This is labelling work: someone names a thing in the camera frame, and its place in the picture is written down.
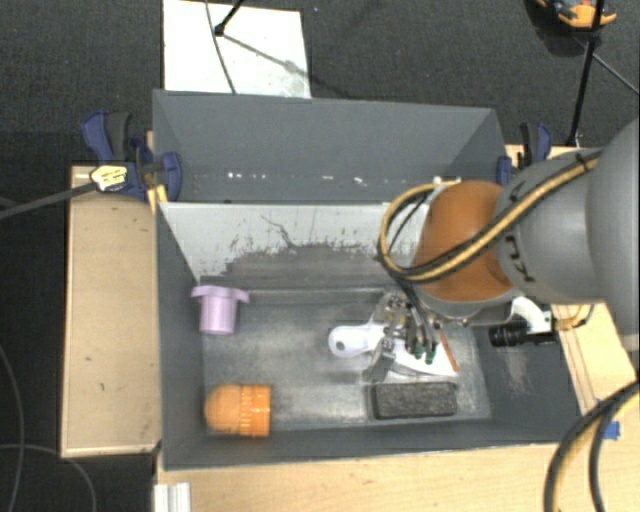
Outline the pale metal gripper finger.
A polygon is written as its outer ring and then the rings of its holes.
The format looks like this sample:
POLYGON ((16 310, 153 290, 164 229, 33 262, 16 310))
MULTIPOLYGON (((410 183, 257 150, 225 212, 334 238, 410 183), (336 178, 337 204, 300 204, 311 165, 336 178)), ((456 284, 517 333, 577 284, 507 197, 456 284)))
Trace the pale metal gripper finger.
POLYGON ((369 366, 363 371, 365 382, 383 382, 395 362, 393 344, 381 340, 373 351, 369 366))

